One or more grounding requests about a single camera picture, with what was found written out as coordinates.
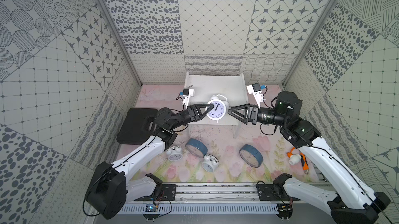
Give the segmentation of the white twin-bell alarm clock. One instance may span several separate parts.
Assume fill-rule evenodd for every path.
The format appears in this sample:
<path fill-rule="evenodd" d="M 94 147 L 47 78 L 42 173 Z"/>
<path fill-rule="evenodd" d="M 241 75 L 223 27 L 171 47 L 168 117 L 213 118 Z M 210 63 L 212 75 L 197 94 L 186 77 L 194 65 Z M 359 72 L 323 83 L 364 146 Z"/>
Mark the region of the white twin-bell alarm clock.
<path fill-rule="evenodd" d="M 212 104 L 213 109 L 207 113 L 209 119 L 218 122 L 221 120 L 229 109 L 229 102 L 227 97 L 223 95 L 213 95 L 208 104 Z"/>
<path fill-rule="evenodd" d="M 172 146 L 166 150 L 167 159 L 171 162 L 178 161 L 182 159 L 182 147 L 181 146 Z"/>
<path fill-rule="evenodd" d="M 207 154 L 203 159 L 202 168 L 209 173 L 213 173 L 219 166 L 218 159 L 213 155 Z"/>

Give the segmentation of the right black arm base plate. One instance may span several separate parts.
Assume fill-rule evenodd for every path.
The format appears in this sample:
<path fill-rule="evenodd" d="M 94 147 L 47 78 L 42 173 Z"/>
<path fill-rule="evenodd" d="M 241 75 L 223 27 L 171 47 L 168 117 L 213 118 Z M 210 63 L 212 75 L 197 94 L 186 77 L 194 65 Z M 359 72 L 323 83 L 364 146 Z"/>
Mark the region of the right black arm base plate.
<path fill-rule="evenodd" d="M 258 183 L 256 184 L 256 189 L 258 193 L 258 197 L 260 201 L 280 201 L 280 202 L 289 202 L 289 201 L 299 201 L 297 198 L 290 197 L 283 186 L 278 184 L 269 184 L 269 183 Z"/>

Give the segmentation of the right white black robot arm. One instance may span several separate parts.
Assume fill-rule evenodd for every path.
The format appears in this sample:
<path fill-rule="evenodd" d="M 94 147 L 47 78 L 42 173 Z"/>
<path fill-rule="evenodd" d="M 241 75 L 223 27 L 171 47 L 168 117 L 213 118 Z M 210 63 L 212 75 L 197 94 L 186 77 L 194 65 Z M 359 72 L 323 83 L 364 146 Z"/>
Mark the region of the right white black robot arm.
<path fill-rule="evenodd" d="M 374 224 L 389 206 L 383 192 L 375 192 L 353 173 L 329 147 L 319 130 L 302 119 L 302 101 L 292 92 L 280 92 L 271 109 L 253 104 L 234 106 L 228 114 L 244 124 L 274 125 L 282 136 L 324 174 L 334 191 L 322 190 L 282 173 L 273 181 L 278 196 L 307 202 L 330 215 L 337 224 Z"/>

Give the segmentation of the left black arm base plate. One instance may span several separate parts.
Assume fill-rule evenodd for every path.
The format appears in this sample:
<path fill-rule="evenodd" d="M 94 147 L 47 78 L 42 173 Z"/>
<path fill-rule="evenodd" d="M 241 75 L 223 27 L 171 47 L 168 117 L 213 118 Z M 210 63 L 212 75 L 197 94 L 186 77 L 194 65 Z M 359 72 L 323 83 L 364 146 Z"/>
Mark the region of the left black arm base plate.
<path fill-rule="evenodd" d="M 147 197 L 141 197 L 136 201 L 174 201 L 176 197 L 177 185 L 176 184 L 162 184 L 156 186 L 155 192 Z"/>

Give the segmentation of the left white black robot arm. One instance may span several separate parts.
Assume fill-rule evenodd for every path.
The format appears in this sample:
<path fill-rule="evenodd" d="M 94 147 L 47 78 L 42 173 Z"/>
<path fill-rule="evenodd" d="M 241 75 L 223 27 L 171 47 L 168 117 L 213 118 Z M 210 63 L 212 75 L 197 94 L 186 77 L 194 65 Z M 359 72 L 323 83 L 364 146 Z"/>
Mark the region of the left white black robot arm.
<path fill-rule="evenodd" d="M 146 174 L 134 181 L 132 177 L 172 146 L 177 137 L 176 128 L 204 119 L 213 108 L 213 104 L 202 103 L 189 105 L 178 113 L 173 113 L 169 108 L 158 110 L 155 116 L 150 117 L 156 128 L 147 141 L 125 157 L 111 164 L 102 162 L 96 167 L 84 202 L 89 203 L 105 219 L 111 219 L 127 202 L 145 197 L 152 201 L 161 199 L 162 180 L 153 174 Z"/>

